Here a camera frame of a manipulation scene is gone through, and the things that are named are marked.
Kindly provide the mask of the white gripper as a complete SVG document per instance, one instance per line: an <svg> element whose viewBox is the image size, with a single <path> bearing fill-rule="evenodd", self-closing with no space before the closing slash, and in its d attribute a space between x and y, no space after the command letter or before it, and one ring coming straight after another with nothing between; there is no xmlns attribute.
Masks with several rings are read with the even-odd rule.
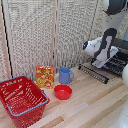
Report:
<svg viewBox="0 0 128 128"><path fill-rule="evenodd" d="M110 51L102 50L98 57L92 62L92 65L97 68L103 67L117 52L118 49L115 46L112 46Z"/></svg>

